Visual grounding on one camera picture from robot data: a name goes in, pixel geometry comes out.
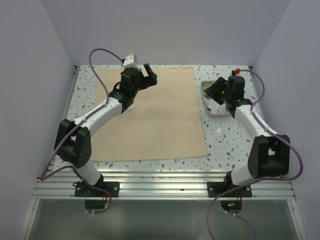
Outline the stainless steel tray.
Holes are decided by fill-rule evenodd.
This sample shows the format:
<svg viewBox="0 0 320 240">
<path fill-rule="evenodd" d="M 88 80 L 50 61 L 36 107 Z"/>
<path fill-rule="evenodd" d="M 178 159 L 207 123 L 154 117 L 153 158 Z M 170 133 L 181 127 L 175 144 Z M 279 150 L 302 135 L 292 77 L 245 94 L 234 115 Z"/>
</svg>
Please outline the stainless steel tray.
<svg viewBox="0 0 320 240">
<path fill-rule="evenodd" d="M 209 118 L 225 118 L 230 117 L 230 113 L 226 110 L 226 104 L 218 104 L 215 100 L 209 97 L 205 90 L 215 83 L 214 81 L 205 80 L 201 85 L 201 99 L 204 104 L 204 111 Z"/>
</svg>

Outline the beige cloth mat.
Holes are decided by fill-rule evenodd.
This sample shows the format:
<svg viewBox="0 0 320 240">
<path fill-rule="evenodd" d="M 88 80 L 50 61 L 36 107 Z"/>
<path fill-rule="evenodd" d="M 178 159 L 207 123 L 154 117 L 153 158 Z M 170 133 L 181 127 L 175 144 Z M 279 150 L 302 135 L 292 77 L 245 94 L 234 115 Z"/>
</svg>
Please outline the beige cloth mat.
<svg viewBox="0 0 320 240">
<path fill-rule="evenodd" d="M 157 84 L 141 90 L 134 109 L 92 137 L 95 162 L 169 160 L 208 154 L 192 67 L 155 67 Z"/>
</svg>

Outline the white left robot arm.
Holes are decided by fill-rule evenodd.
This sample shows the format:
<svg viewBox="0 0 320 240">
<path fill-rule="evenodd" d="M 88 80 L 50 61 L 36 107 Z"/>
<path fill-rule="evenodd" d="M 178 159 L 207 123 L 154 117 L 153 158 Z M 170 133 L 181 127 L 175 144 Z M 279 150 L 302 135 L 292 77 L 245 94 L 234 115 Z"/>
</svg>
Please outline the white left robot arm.
<svg viewBox="0 0 320 240">
<path fill-rule="evenodd" d="M 147 76 L 135 67 L 125 67 L 108 97 L 97 107 L 76 120 L 60 122 L 54 156 L 69 163 L 77 174 L 87 182 L 86 190 L 92 196 L 103 193 L 102 175 L 91 161 L 92 136 L 108 121 L 125 112 L 133 103 L 140 90 L 155 86 L 157 75 L 148 63 L 143 65 Z"/>
</svg>

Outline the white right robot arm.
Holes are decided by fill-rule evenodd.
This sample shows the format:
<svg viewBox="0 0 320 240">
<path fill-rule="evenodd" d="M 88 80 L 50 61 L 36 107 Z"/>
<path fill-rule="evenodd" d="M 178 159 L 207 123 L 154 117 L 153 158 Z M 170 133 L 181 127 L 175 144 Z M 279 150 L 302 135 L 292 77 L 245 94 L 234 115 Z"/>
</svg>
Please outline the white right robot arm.
<svg viewBox="0 0 320 240">
<path fill-rule="evenodd" d="M 245 79 L 241 76 L 218 78 L 204 90 L 219 105 L 225 104 L 227 112 L 240 123 L 252 139 L 252 147 L 247 164 L 229 171 L 219 185 L 219 191 L 227 196 L 235 196 L 241 185 L 254 179 L 282 177 L 289 172 L 290 147 L 280 141 L 290 142 L 287 135 L 278 135 L 251 107 L 251 100 L 245 98 Z"/>
</svg>

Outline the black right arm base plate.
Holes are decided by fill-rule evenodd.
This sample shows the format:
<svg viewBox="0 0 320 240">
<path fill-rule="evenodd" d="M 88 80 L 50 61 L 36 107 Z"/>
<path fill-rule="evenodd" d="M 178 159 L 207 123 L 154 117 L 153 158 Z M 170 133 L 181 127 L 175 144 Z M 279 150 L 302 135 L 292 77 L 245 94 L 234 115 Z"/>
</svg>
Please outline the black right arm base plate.
<svg viewBox="0 0 320 240">
<path fill-rule="evenodd" d="M 206 183 L 207 194 L 209 198 L 216 198 L 224 192 L 226 194 L 222 195 L 221 198 L 251 198 L 253 196 L 252 189 L 250 186 L 242 187 L 234 190 L 235 185 L 225 187 L 222 182 L 212 182 Z"/>
</svg>

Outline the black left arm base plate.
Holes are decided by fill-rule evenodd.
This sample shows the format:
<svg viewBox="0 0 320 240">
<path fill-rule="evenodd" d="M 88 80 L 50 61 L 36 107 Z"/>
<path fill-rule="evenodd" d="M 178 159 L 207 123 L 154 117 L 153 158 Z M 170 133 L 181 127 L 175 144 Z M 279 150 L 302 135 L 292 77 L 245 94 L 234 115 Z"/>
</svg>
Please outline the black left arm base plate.
<svg viewBox="0 0 320 240">
<path fill-rule="evenodd" d="M 74 196 L 84 198 L 117 198 L 120 191 L 120 183 L 118 181 L 104 181 L 102 177 L 96 185 L 90 185 L 85 181 L 74 182 Z"/>
</svg>

